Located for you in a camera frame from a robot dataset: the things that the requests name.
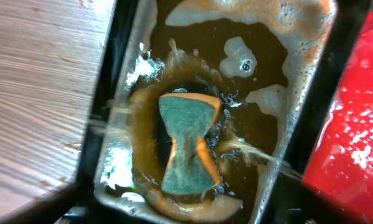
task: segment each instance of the scrubbing pad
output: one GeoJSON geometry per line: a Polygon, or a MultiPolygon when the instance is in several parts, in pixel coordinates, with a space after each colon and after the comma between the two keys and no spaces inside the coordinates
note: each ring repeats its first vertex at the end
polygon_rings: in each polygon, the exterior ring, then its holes
{"type": "Polygon", "coordinates": [[[169,93],[160,97],[160,115],[173,142],[162,181],[164,192],[201,194],[220,183],[204,139],[220,106],[218,98],[199,93],[169,93]]]}

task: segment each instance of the sponge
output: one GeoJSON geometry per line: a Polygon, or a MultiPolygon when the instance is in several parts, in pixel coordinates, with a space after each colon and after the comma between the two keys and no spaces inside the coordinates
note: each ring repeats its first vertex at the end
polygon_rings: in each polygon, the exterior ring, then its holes
{"type": "Polygon", "coordinates": [[[169,93],[159,99],[159,111],[172,138],[172,150],[162,190],[174,195],[201,194],[220,183],[205,141],[221,102],[199,93],[169,93]]]}

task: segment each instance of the brown liquid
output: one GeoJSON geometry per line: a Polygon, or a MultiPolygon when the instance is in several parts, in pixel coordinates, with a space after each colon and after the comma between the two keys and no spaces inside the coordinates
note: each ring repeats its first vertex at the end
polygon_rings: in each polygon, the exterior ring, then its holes
{"type": "MultiPolygon", "coordinates": [[[[221,75],[223,79],[222,84],[225,83],[226,85],[220,86],[219,92],[225,95],[229,93],[235,95],[237,93],[237,96],[233,100],[243,102],[250,91],[275,84],[287,87],[288,80],[282,71],[287,51],[278,38],[265,25],[260,23],[246,25],[232,22],[228,19],[220,19],[193,24],[187,27],[166,26],[166,17],[179,2],[180,0],[157,0],[159,15],[151,38],[153,59],[161,58],[165,60],[167,58],[170,52],[168,41],[173,38],[175,39],[177,48],[189,54],[192,54],[193,49],[198,49],[199,57],[203,58],[210,68],[215,68],[219,71],[220,61],[227,57],[224,52],[226,41],[230,38],[240,36],[257,59],[256,69],[254,74],[247,78],[227,78],[221,75]]],[[[139,82],[134,86],[133,91],[147,87],[150,84],[156,84],[157,81],[152,80],[150,83],[142,83],[139,82]]],[[[206,88],[204,86],[194,86],[191,83],[184,83],[179,86],[170,86],[167,91],[171,91],[174,88],[186,88],[188,91],[209,94],[210,87],[206,88]]],[[[232,121],[235,133],[239,138],[244,138],[247,143],[258,147],[268,154],[272,154],[277,142],[277,119],[275,117],[261,113],[260,108],[255,103],[243,103],[241,106],[235,108],[223,104],[222,112],[224,110],[228,110],[233,117],[229,118],[229,120],[232,121]]],[[[146,155],[146,160],[144,159],[144,161],[140,162],[145,163],[146,167],[150,167],[144,169],[149,170],[152,176],[158,176],[164,173],[171,143],[168,143],[170,138],[163,131],[163,124],[161,124],[160,118],[154,118],[152,122],[158,126],[157,135],[154,138],[158,151],[156,158],[160,161],[160,166],[146,164],[147,158],[150,155],[146,155]]],[[[226,221],[226,223],[247,223],[250,219],[257,193],[257,167],[254,164],[246,167],[240,152],[235,152],[234,155],[234,159],[228,159],[230,170],[227,177],[224,176],[224,181],[221,185],[224,189],[223,194],[227,195],[229,192],[234,192],[233,197],[243,200],[243,209],[226,221]]],[[[157,188],[160,188],[160,178],[158,178],[157,183],[157,188]]],[[[177,199],[186,200],[185,198],[171,196],[170,198],[175,201],[177,199]]],[[[189,201],[195,201],[196,198],[197,196],[194,196],[189,201]]]]}

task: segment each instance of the red plastic container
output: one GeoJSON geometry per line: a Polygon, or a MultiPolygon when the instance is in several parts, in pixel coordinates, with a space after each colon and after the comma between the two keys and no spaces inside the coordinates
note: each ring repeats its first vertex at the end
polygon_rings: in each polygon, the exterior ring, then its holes
{"type": "Polygon", "coordinates": [[[350,56],[304,183],[373,223],[373,12],[350,56]]]}

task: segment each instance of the wood grain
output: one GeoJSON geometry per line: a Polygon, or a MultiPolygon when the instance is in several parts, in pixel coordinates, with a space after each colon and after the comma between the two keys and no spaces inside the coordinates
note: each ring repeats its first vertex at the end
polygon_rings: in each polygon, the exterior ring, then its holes
{"type": "Polygon", "coordinates": [[[71,181],[113,0],[0,0],[0,216],[71,181]]]}

